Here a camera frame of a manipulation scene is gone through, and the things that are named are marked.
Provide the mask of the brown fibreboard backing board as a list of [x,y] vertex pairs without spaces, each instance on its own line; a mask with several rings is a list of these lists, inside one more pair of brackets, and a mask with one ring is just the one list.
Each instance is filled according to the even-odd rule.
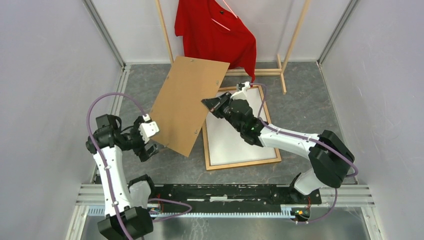
[[188,157],[209,112],[202,100],[216,96],[229,66],[177,56],[149,114],[159,128],[152,139]]

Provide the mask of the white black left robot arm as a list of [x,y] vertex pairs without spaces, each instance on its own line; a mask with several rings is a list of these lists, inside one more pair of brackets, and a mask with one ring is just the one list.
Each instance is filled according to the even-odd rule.
[[133,151],[141,162],[158,153],[156,144],[148,145],[150,137],[160,130],[148,114],[139,116],[122,128],[120,117],[104,114],[96,118],[97,130],[85,143],[93,155],[100,173],[105,210],[104,219],[97,223],[99,233],[108,240],[142,238],[154,229],[147,204],[157,198],[152,179],[142,175],[126,181],[123,152]]

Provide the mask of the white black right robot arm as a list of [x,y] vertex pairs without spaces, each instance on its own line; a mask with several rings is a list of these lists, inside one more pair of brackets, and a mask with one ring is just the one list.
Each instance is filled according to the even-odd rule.
[[295,204],[302,204],[322,187],[340,188],[345,178],[354,176],[349,170],[357,170],[351,151],[330,130],[309,134],[278,128],[255,116],[247,100],[232,99],[229,92],[201,102],[214,117],[226,120],[247,144],[277,148],[310,161],[311,169],[290,184],[288,196]]

